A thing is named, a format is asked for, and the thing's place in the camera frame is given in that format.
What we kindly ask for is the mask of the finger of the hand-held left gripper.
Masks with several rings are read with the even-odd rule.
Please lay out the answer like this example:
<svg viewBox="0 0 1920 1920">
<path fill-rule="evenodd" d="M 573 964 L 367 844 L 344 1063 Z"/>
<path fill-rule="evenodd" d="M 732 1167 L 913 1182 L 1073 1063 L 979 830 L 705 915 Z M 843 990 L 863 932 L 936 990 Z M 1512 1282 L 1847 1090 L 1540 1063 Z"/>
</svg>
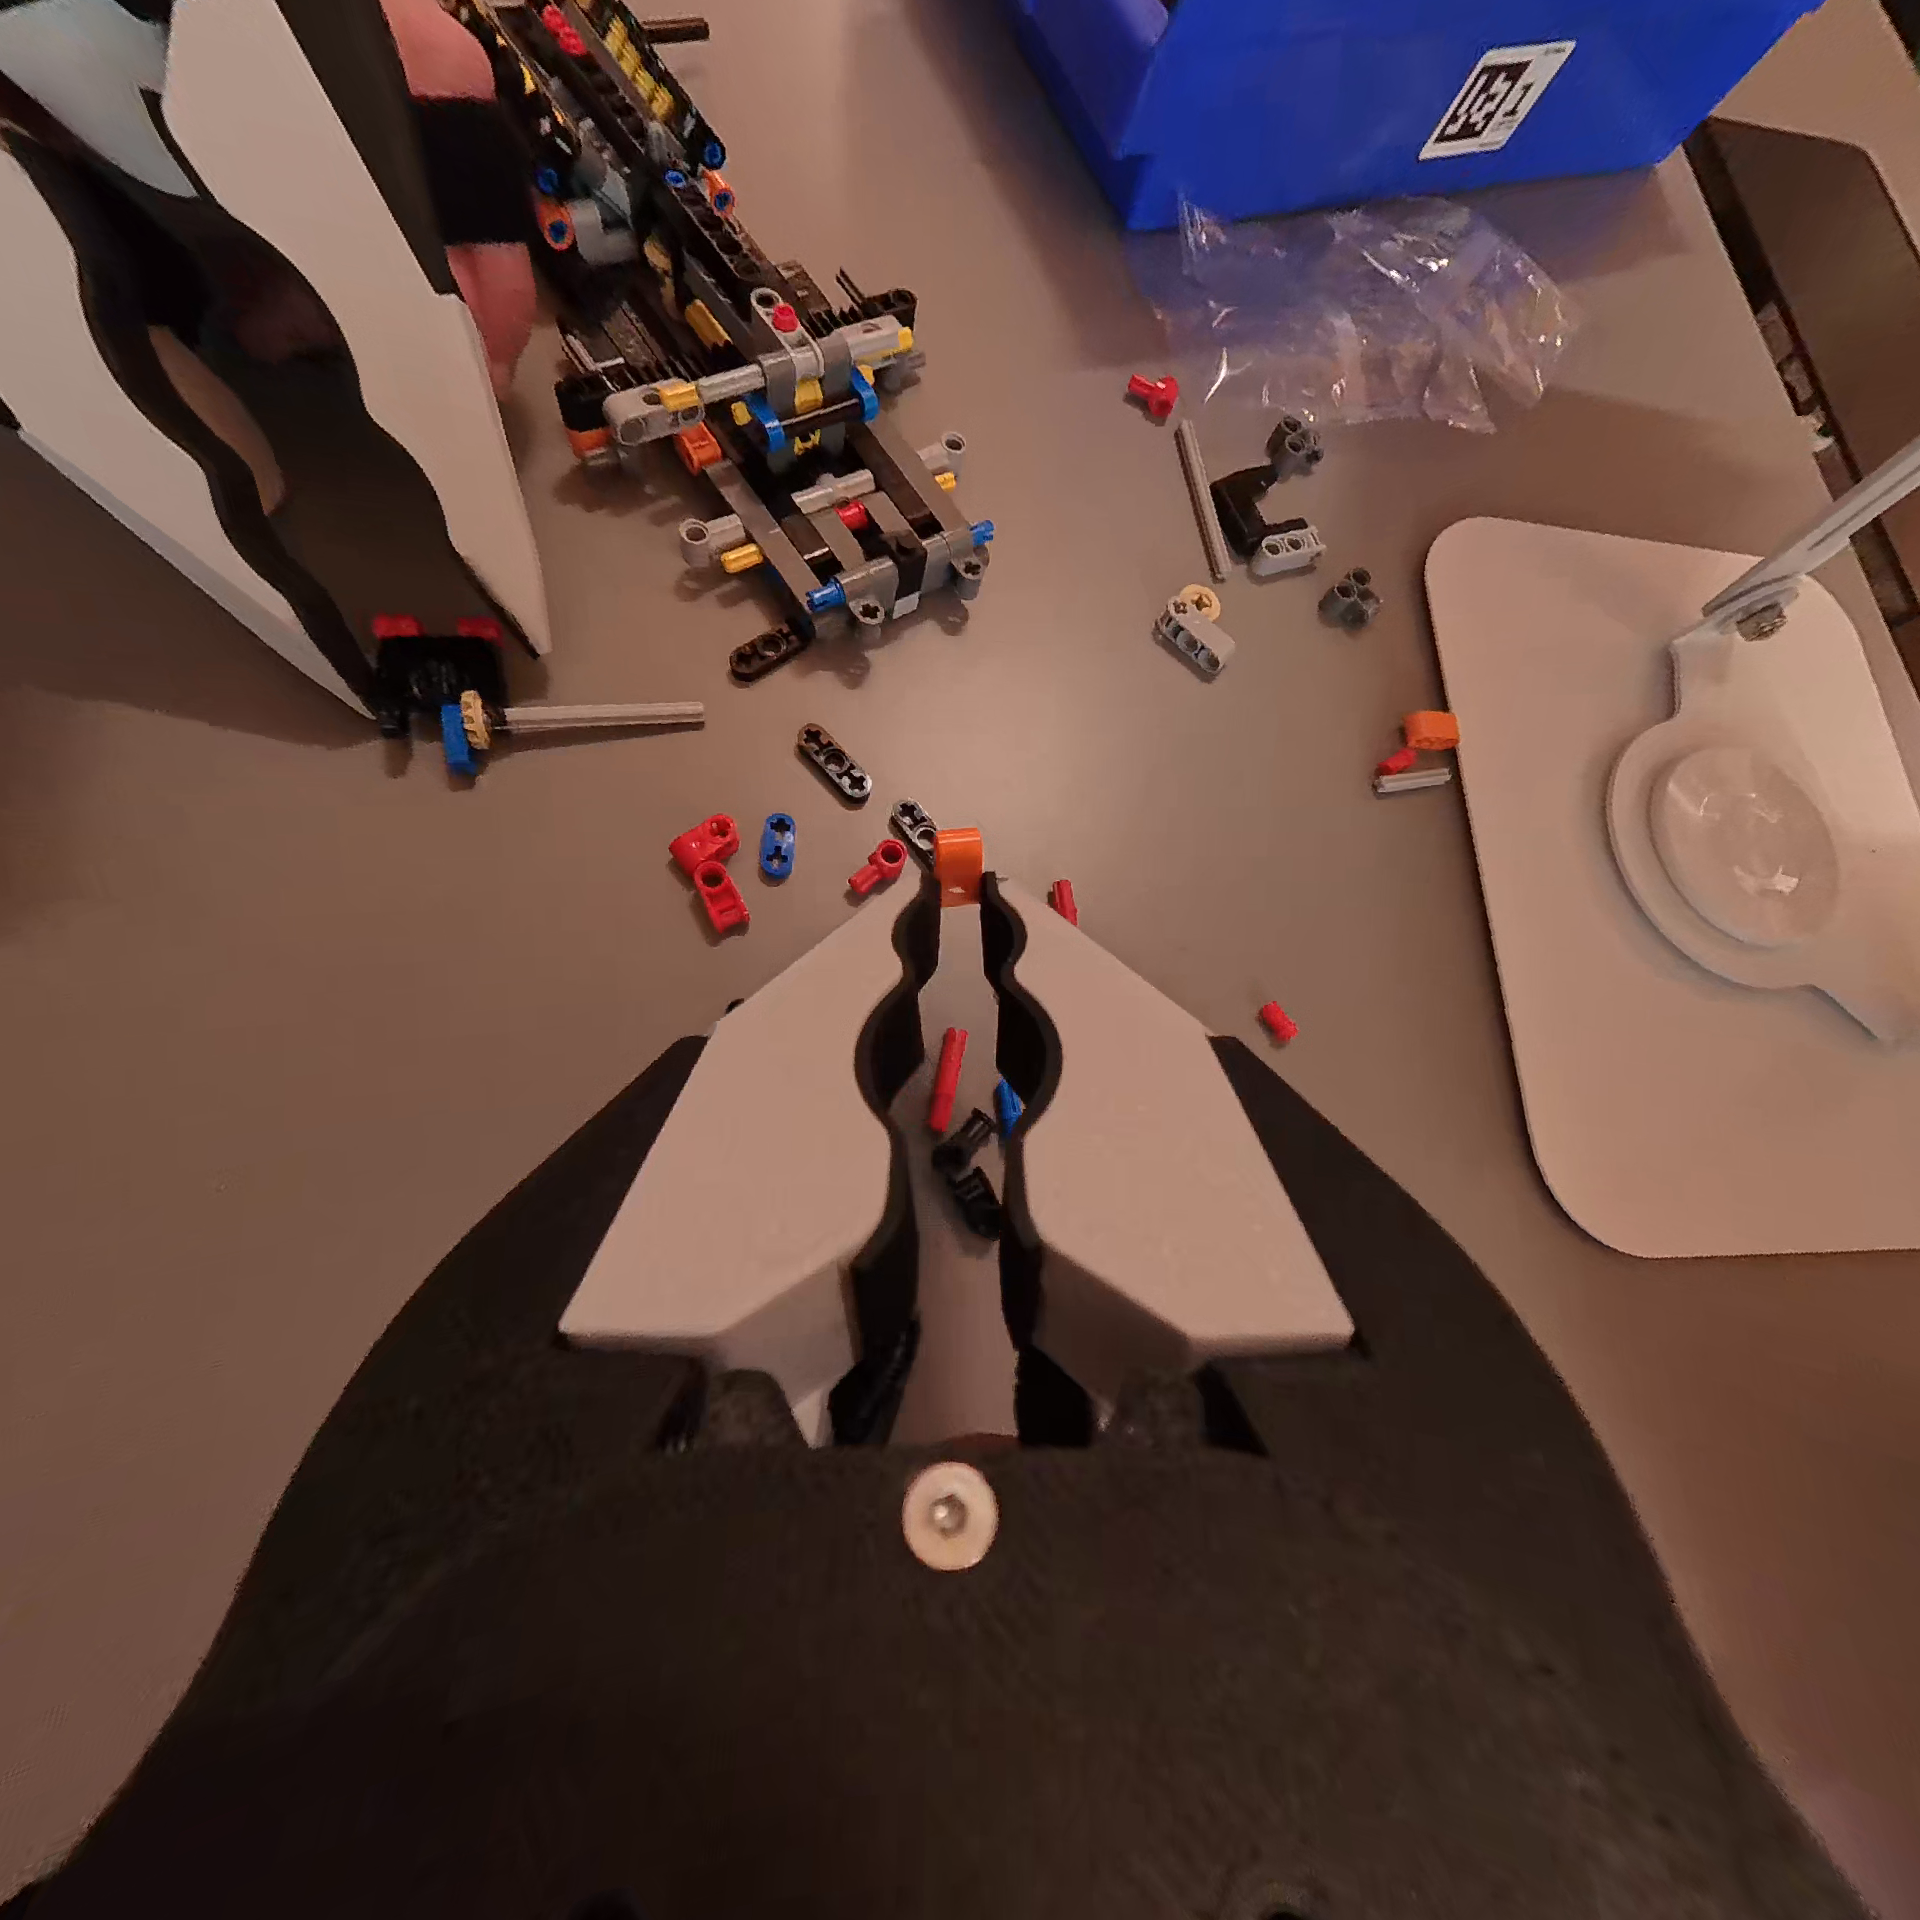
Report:
<svg viewBox="0 0 1920 1920">
<path fill-rule="evenodd" d="M 188 172 L 324 304 L 367 416 L 431 487 L 446 538 L 535 655 L 551 620 L 478 327 L 430 291 L 281 5 L 173 5 L 159 114 Z"/>
<path fill-rule="evenodd" d="M 198 293 L 196 261 L 92 163 L 4 135 L 4 419 L 281 661 L 373 717 L 373 666 L 272 522 L 272 445 L 168 327 Z"/>
</svg>

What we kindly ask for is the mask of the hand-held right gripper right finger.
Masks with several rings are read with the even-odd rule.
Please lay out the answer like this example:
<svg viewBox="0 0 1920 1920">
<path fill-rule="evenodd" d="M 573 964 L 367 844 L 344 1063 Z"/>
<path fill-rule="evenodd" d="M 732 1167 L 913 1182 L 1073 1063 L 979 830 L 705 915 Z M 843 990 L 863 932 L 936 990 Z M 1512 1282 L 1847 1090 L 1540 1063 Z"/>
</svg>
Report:
<svg viewBox="0 0 1920 1920">
<path fill-rule="evenodd" d="M 1025 1445 L 1143 1375 L 1342 1354 L 1352 1316 L 1209 1031 L 1015 879 L 979 887 L 1003 1147 L 999 1296 Z"/>
</svg>

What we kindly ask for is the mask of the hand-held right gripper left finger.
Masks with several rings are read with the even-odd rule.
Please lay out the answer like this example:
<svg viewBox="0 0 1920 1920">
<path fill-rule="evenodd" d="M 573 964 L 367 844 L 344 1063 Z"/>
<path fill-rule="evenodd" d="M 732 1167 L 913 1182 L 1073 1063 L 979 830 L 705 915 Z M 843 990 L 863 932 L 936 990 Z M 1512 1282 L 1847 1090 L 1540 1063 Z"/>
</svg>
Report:
<svg viewBox="0 0 1920 1920">
<path fill-rule="evenodd" d="M 835 1442 L 889 1438 L 920 1338 L 891 1106 L 940 936 L 920 877 L 719 1016 L 559 1316 L 568 1344 L 758 1372 Z"/>
</svg>

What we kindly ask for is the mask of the small black lego subassembly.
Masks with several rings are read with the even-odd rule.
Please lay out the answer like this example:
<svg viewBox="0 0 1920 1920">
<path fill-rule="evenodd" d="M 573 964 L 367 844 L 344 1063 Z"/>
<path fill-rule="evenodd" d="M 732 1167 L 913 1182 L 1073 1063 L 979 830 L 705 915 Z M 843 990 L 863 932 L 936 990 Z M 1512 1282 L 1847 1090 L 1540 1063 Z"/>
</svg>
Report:
<svg viewBox="0 0 1920 1920">
<path fill-rule="evenodd" d="M 431 632 L 411 614 L 374 614 L 374 727 L 385 741 L 413 738 L 425 723 L 447 774 L 476 779 L 507 727 L 504 630 L 491 614 L 467 614 Z"/>
</svg>

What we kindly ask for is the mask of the large lego technic chassis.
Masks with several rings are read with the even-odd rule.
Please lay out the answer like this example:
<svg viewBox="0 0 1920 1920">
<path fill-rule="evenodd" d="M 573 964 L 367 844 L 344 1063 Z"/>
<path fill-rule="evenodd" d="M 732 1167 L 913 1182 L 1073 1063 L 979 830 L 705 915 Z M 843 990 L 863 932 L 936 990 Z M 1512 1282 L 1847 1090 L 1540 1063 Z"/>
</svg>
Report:
<svg viewBox="0 0 1920 1920">
<path fill-rule="evenodd" d="M 884 405 L 924 368 L 902 286 L 837 294 L 743 224 L 726 146 L 663 58 L 697 15 L 630 5 L 447 5 L 528 160 L 535 266 L 557 306 L 573 459 L 663 447 L 715 500 L 678 525 L 700 574 L 763 574 L 784 618 L 733 650 L 750 683 L 820 632 L 877 632 L 927 595 L 975 599 L 995 528 L 957 500 L 967 440 L 911 447 Z"/>
</svg>

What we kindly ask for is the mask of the short grey lego axle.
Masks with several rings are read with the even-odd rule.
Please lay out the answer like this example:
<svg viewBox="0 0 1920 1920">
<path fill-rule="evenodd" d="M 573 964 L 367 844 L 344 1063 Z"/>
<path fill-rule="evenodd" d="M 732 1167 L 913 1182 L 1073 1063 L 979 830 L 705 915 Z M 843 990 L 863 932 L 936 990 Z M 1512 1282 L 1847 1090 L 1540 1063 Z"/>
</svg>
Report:
<svg viewBox="0 0 1920 1920">
<path fill-rule="evenodd" d="M 1175 451 L 1184 472 L 1191 511 L 1195 516 L 1198 534 L 1207 555 L 1209 578 L 1222 584 L 1232 576 L 1233 555 L 1222 534 L 1215 503 L 1212 495 L 1209 469 L 1198 443 L 1191 419 L 1181 419 L 1172 430 Z"/>
</svg>

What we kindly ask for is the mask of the blue storage bin white label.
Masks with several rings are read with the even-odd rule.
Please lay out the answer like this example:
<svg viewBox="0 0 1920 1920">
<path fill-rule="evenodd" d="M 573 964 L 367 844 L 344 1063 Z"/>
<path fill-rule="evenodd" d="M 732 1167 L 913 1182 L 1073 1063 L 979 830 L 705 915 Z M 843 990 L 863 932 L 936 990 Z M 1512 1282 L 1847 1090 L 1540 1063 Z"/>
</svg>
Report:
<svg viewBox="0 0 1920 1920">
<path fill-rule="evenodd" d="M 1012 3 L 1129 230 L 1665 160 L 1809 3 Z"/>
</svg>

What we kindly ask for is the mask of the pile of clear plastic bags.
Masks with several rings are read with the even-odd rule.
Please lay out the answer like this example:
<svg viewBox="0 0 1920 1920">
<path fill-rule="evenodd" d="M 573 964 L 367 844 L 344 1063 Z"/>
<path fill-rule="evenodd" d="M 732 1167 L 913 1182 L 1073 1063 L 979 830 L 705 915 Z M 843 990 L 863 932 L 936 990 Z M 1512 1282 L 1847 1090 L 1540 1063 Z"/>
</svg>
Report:
<svg viewBox="0 0 1920 1920">
<path fill-rule="evenodd" d="M 1188 416 L 1489 435 L 1496 405 L 1544 397 L 1576 335 L 1533 254 L 1452 199 L 1241 224 L 1181 199 L 1125 255 Z"/>
</svg>

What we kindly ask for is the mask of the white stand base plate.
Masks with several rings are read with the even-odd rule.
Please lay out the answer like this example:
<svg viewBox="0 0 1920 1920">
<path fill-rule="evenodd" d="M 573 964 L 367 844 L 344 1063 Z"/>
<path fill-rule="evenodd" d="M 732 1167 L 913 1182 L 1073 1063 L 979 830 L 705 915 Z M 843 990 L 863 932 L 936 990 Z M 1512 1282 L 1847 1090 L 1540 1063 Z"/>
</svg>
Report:
<svg viewBox="0 0 1920 1920">
<path fill-rule="evenodd" d="M 1916 791 L 1814 580 L 1916 443 L 1766 560 L 1462 518 L 1424 591 L 1533 1159 L 1629 1258 L 1913 1251 Z"/>
</svg>

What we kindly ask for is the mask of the black and grey lego bracket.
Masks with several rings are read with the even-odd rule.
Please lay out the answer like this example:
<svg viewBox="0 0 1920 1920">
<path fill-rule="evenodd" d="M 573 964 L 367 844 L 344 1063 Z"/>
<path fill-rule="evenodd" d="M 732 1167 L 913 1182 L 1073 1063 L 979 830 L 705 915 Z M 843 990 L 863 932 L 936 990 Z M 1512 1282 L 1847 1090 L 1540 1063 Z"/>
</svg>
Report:
<svg viewBox="0 0 1920 1920">
<path fill-rule="evenodd" d="M 1214 514 L 1227 549 L 1254 580 L 1275 580 L 1317 568 L 1326 543 L 1303 518 L 1268 518 L 1275 487 L 1315 476 L 1323 462 L 1315 424 L 1283 416 L 1264 443 L 1264 462 L 1221 476 L 1209 484 Z"/>
</svg>

